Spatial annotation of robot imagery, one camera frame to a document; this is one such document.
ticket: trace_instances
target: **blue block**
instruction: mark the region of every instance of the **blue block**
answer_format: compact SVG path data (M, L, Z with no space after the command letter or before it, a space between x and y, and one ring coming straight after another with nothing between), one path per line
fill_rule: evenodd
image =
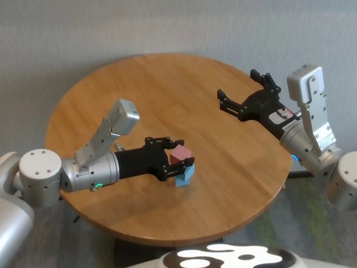
M175 186L180 187L180 186L186 186L190 184L190 178L186 179L186 181L178 178L178 176L175 176Z
M195 172L195 165L188 166L185 170L185 173L175 176L175 185L176 187L185 186L190 184L190 179Z

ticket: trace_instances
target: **blue led light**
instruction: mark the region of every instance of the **blue led light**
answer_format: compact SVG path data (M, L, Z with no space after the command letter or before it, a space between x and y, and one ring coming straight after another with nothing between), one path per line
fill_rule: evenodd
M291 156L295 161L299 161L299 157L297 157L296 155L291 155Z

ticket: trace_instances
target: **metal bracket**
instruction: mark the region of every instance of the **metal bracket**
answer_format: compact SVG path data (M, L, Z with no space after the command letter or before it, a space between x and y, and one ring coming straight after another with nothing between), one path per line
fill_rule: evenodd
M326 94L321 67L304 65L288 76L291 99L300 107L304 130L320 154L336 142L326 111Z
M74 155L80 167L101 158L121 135L127 135L139 121L134 104L125 99L116 101L112 110L104 118L91 140Z

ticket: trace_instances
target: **pink cube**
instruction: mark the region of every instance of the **pink cube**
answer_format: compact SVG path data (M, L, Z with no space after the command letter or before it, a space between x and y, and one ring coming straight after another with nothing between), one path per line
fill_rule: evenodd
M172 153L170 153L170 163L175 164L190 157L192 157L192 153L189 149L182 145L177 145Z

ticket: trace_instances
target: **green carpet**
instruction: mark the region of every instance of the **green carpet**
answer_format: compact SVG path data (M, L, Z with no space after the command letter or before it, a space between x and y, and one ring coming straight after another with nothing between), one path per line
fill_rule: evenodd
M273 204L226 242L258 243L357 267L357 212L336 210L320 178L291 179Z

